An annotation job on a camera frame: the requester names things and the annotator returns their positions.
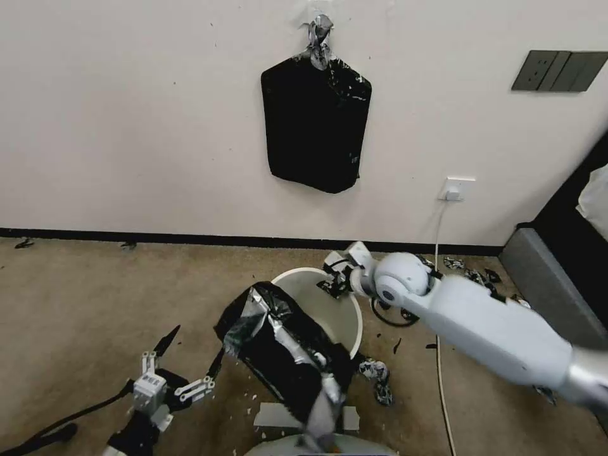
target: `white bucket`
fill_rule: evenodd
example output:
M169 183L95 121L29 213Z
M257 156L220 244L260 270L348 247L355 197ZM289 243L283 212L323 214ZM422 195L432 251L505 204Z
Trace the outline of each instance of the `white bucket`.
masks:
M291 269L272 283L281 287L334 343L341 343L354 358L361 345L363 319L355 297L350 293L334 299L317 287L328 275L316 268Z

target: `light switch panel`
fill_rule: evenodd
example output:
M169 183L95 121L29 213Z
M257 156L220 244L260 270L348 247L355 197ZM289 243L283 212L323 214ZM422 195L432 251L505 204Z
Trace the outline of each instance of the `light switch panel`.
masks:
M511 89L585 92L607 60L608 52L530 51Z

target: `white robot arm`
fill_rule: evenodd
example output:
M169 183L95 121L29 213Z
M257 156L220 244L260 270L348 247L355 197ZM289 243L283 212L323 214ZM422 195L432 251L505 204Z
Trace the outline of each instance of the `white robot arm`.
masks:
M411 253L380 262L361 242L332 252L321 288L354 292L416 314L433 331L499 376L546 386L566 400L608 409L608 353L573 346L538 313L458 275L441 275Z

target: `black baseboard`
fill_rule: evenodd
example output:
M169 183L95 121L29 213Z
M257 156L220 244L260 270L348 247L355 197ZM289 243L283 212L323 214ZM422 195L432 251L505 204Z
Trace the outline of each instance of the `black baseboard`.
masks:
M3 238L67 239L71 241L137 242L161 244L203 244L220 246L245 246L265 248L301 248L319 250L344 250L353 241L335 239L294 239L289 237L211 236L206 234L156 234L115 231L69 231L45 229L0 228ZM371 251L434 253L434 244L410 244L364 241ZM474 246L441 244L440 252L451 255L481 255L497 257L503 246Z

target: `black trash bag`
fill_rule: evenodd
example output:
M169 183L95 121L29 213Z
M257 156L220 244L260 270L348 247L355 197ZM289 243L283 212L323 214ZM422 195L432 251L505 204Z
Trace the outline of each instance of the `black trash bag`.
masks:
M262 73L262 96L272 174L339 193L359 178L372 86L331 55L331 26L309 25L307 50Z
M349 353L281 288L252 285L214 329L226 353L242 360L297 420L308 423L321 393L337 418L354 373Z

